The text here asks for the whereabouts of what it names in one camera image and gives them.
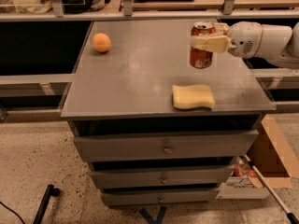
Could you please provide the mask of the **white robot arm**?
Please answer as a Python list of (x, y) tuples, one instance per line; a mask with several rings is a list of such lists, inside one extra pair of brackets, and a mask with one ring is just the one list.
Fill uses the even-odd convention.
[(298, 68), (298, 25), (291, 28), (250, 21), (231, 26), (223, 22), (197, 22), (194, 28), (208, 26), (216, 31), (192, 35), (192, 48), (213, 53), (229, 52), (244, 59), (262, 58), (277, 67)]

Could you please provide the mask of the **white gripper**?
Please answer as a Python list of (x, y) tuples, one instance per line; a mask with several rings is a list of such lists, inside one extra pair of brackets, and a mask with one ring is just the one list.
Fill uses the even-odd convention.
[(208, 52), (228, 52), (235, 57), (251, 58), (255, 55), (263, 35), (263, 27), (257, 22), (241, 21), (231, 27), (224, 22), (215, 22), (217, 36), (191, 37), (191, 46)]

